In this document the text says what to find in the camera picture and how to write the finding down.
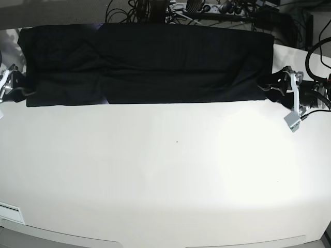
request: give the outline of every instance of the folded black garment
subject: folded black garment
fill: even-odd
[[[93,25],[22,29],[18,44],[26,58],[26,79],[36,86],[27,106],[91,105],[104,98],[102,64]]]
[[[264,100],[272,35],[188,25],[44,26],[21,31],[28,106]]]

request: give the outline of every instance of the black towel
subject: black towel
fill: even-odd
[[[264,100],[272,35],[188,25],[104,24],[21,30],[27,106]]]

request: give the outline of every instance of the black fabric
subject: black fabric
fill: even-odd
[[[185,26],[104,24],[21,31],[28,106],[264,100],[271,35]]]

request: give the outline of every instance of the wire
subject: wire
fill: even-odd
[[[309,67],[309,61],[310,61],[310,57],[312,55],[312,53],[317,49],[319,48],[320,46],[322,46],[323,44],[325,43],[329,43],[331,42],[331,37],[329,38],[326,38],[324,40],[321,40],[319,43],[317,43],[316,45],[314,45],[309,51],[308,51],[308,54],[307,54],[307,57],[306,57],[306,61],[305,61],[305,66],[306,66],[306,71],[308,73],[308,75],[315,81],[317,82],[320,82],[320,83],[326,83],[328,82],[328,79],[324,79],[324,78],[321,78],[319,76],[316,76],[315,74],[313,74],[310,70],[310,67]]]
[[[110,0],[110,2],[109,2],[109,4],[108,4],[107,10],[106,10],[106,18],[105,18],[105,20],[104,20],[105,23],[107,22],[107,17],[108,17],[108,10],[109,10],[109,7],[110,7],[110,5],[112,4],[113,1],[114,1],[114,0]]]
[[[190,25],[193,21],[194,21],[194,19],[192,19],[187,25]]]
[[[175,11],[175,13],[176,13],[177,15],[181,16],[181,17],[186,18],[187,20],[194,21],[195,23],[197,23],[197,24],[203,26],[203,24],[202,24],[201,22],[198,22],[198,21],[196,21],[196,20],[194,20],[194,19],[192,19],[192,18],[190,18],[190,17],[188,17],[188,16],[186,16],[186,15],[184,15],[184,14],[178,13],[178,12],[176,12],[176,11]]]
[[[181,22],[179,21],[180,18],[177,17],[176,12],[172,11],[170,6],[168,7],[168,12],[170,13],[170,15],[173,18],[173,19],[170,20],[170,22],[172,22],[173,20],[176,20],[178,22],[178,24],[181,24]]]
[[[323,102],[328,107],[329,110],[331,110],[331,102],[329,101],[329,99],[327,99],[321,93],[311,90],[311,91],[305,92],[305,96],[312,96],[312,97],[319,99],[321,102]]]
[[[315,110],[315,111],[312,111],[304,116],[301,117],[301,120],[305,120],[309,115],[313,114],[313,113],[316,113],[316,112],[331,112],[331,110]]]
[[[322,33],[326,30],[326,28],[330,25],[330,23],[331,23],[331,19],[330,19],[330,21],[325,25],[325,27],[322,29],[322,31],[320,32],[320,35],[319,35],[319,42],[321,42]],[[325,64],[325,63],[323,62],[322,46],[320,46],[320,53],[321,53],[321,63],[322,63],[324,66],[326,66],[327,68],[330,68],[330,69],[331,69],[330,66],[328,66],[327,64]]]
[[[119,8],[114,8],[112,10],[110,9],[110,6],[112,4],[113,0],[111,0],[108,4],[107,10],[106,10],[106,18],[105,22],[109,22],[112,17],[116,14],[124,14],[126,17],[119,21],[120,23],[127,22],[127,23],[132,23],[132,22],[147,22],[151,10],[151,5],[149,0],[146,0],[141,6],[138,5],[138,0],[129,0],[128,5],[131,7],[131,9],[126,12],[123,9]]]
[[[245,25],[245,24],[246,24],[246,23],[241,23],[241,24],[233,25],[233,26],[226,27],[226,28],[239,27],[239,26],[243,26],[243,25]]]
[[[286,5],[292,5],[292,4],[307,4],[307,3],[315,3],[316,0],[309,0],[309,1],[305,1],[305,0],[299,0],[299,1],[294,1],[294,2],[290,2],[290,3],[286,3],[286,4],[280,4],[278,6],[275,6],[275,7],[265,7],[263,8],[262,10],[258,11],[258,13],[261,13],[263,11],[267,11],[267,10],[270,10],[270,9],[274,9],[274,8],[279,8],[279,7],[283,7],[283,6],[286,6]],[[243,17],[242,16],[235,16],[234,18],[232,19],[229,19],[229,20],[224,20],[224,21],[220,21],[218,23],[214,23],[212,25],[209,25],[207,27],[211,27],[211,26],[214,26],[214,25],[217,25],[217,24],[221,24],[223,22],[227,22],[227,21],[235,21],[235,20],[240,20],[242,19]]]
[[[22,95],[25,96],[25,97],[29,97],[29,96],[32,96],[36,93],[36,91],[31,91],[31,92],[27,92],[26,88],[24,87],[16,87],[15,89],[13,89],[10,93],[13,93],[14,91],[17,91],[17,90],[20,90]]]

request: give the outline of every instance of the power strip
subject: power strip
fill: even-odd
[[[229,13],[221,13],[219,11],[219,4],[204,4],[204,6],[209,5],[210,11],[206,12],[187,12],[186,11],[186,3],[177,3],[176,1],[170,1],[170,6],[173,11],[180,12],[192,19],[201,19],[201,20],[233,20],[233,21],[243,21],[250,20],[249,17],[246,16],[245,12],[242,10],[240,14],[229,14]]]

